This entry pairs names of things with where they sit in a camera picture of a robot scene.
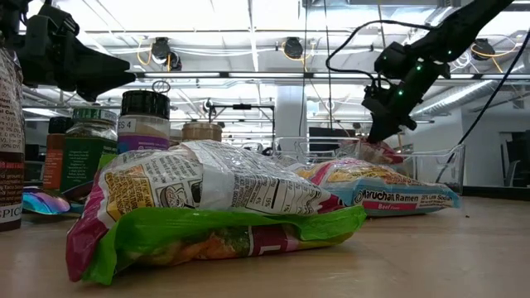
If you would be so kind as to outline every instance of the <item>green label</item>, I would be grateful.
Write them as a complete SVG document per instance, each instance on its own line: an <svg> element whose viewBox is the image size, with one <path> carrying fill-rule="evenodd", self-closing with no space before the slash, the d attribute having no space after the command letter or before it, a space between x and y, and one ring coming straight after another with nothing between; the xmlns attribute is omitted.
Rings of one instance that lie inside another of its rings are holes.
<svg viewBox="0 0 530 298"><path fill-rule="evenodd" d="M103 154L116 154L116 142L99 137L67 137L60 191L92 181Z"/></svg>

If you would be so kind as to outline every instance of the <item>green packaging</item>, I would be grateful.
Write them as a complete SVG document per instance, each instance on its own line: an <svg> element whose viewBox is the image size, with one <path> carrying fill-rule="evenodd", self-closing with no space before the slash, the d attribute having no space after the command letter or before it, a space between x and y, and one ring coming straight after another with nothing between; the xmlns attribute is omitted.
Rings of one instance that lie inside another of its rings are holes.
<svg viewBox="0 0 530 298"><path fill-rule="evenodd" d="M99 159L115 154L117 146L115 113L101 108L74 110L75 125L65 134L60 191L68 199L78 199L90 192Z"/></svg>

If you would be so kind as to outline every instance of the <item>black jar lid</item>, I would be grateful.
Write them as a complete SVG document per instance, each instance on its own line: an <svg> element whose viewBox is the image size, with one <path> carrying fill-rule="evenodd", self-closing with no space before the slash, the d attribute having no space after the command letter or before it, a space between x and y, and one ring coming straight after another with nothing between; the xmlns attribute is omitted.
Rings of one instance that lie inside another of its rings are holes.
<svg viewBox="0 0 530 298"><path fill-rule="evenodd" d="M169 120L169 98L146 90L132 90L123 94L122 116L134 113L150 114Z"/></svg>
<svg viewBox="0 0 530 298"><path fill-rule="evenodd" d="M70 117L53 117L48 124L48 133L65 133L74 125Z"/></svg>

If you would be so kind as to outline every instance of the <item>ramen package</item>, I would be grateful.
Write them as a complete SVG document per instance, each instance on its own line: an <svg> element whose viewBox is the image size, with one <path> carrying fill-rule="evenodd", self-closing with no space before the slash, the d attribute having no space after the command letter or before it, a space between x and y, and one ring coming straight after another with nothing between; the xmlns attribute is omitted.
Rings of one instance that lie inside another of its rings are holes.
<svg viewBox="0 0 530 298"><path fill-rule="evenodd" d="M313 166L291 164L288 168L339 196L345 205L362 205L368 216L425 214L460 207L458 195L446 185L421 183L390 167L354 158Z"/></svg>
<svg viewBox="0 0 530 298"><path fill-rule="evenodd" d="M220 142L128 151L100 167L84 213L68 233L72 281L110 284L132 264L335 245L366 216L362 207L344 207L265 156Z"/></svg>

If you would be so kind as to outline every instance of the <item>shiny purple object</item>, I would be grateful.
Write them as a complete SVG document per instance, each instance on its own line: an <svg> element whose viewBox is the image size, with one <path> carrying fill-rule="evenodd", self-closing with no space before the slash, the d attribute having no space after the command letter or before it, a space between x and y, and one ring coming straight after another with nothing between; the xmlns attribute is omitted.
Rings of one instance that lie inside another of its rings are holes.
<svg viewBox="0 0 530 298"><path fill-rule="evenodd" d="M22 207L38 214L56 215L70 210L70 204L60 193L35 186L24 187Z"/></svg>

